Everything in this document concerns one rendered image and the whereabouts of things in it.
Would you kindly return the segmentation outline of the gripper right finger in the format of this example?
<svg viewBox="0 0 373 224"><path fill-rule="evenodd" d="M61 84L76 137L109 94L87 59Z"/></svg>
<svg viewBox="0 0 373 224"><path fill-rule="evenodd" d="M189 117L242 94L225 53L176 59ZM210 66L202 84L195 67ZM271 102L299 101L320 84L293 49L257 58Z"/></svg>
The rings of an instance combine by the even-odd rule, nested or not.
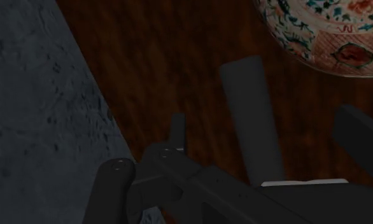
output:
<svg viewBox="0 0 373 224"><path fill-rule="evenodd" d="M334 113L331 140L338 176L373 185L373 118L360 109L343 104Z"/></svg>

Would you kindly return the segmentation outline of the white floral patterned bowl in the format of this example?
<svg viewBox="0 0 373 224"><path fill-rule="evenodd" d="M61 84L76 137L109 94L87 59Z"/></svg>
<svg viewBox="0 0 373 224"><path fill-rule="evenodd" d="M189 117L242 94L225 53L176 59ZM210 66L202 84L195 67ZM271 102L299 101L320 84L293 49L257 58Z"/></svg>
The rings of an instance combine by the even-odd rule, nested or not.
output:
<svg viewBox="0 0 373 224"><path fill-rule="evenodd" d="M373 78L373 0L252 0L281 47L319 71Z"/></svg>

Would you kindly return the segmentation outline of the brown wooden table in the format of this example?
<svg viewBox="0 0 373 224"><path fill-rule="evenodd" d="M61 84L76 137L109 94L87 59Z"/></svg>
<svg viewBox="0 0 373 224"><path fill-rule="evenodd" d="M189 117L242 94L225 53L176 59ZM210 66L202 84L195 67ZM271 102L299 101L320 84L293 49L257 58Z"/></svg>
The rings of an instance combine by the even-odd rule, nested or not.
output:
<svg viewBox="0 0 373 224"><path fill-rule="evenodd" d="M218 68L261 56L288 178L373 178L331 138L336 107L373 116L373 78L316 71L284 52L251 0L56 0L132 154L186 115L189 155L246 181Z"/></svg>

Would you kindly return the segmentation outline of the dark grey flat bar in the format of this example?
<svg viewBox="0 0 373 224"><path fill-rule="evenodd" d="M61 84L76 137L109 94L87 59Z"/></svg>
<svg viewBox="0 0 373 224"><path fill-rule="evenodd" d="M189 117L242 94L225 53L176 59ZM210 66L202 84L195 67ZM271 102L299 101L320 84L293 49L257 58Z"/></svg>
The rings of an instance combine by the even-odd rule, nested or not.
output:
<svg viewBox="0 0 373 224"><path fill-rule="evenodd" d="M284 181L283 158L261 58L254 55L228 62L220 66L219 72L250 184Z"/></svg>

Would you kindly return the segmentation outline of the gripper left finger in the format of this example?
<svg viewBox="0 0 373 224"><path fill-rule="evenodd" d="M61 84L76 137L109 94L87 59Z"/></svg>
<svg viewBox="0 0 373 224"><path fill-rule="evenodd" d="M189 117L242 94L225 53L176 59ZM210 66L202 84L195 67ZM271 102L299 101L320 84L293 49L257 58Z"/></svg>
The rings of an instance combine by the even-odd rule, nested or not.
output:
<svg viewBox="0 0 373 224"><path fill-rule="evenodd" d="M185 116L172 116L167 142L135 164L113 158L97 171L82 224L139 224L163 207L177 224L302 224L302 218L216 166L185 155Z"/></svg>

